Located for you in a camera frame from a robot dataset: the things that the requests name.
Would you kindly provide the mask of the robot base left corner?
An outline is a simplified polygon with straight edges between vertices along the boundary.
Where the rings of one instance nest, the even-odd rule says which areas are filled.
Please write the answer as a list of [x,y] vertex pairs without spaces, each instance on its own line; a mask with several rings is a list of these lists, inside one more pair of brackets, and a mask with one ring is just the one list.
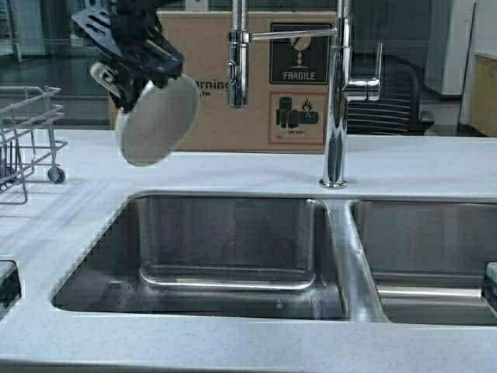
[[1,319],[4,319],[13,305],[22,297],[21,281],[16,263],[1,261]]

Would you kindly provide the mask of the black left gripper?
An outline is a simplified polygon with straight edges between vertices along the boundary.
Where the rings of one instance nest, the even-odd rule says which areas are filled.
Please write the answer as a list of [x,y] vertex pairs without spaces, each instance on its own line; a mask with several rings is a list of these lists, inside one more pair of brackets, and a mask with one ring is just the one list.
[[100,53],[97,78],[116,108],[130,111],[148,83],[163,89],[183,73],[183,54],[163,35],[158,10],[169,1],[112,1],[71,15],[76,34]]

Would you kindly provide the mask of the robot base right corner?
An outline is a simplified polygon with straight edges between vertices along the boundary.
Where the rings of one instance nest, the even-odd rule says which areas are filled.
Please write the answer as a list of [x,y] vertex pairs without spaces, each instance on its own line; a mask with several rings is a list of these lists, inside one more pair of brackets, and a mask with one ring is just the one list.
[[496,311],[496,262],[490,262],[485,268],[485,283],[482,294],[490,304],[492,309]]

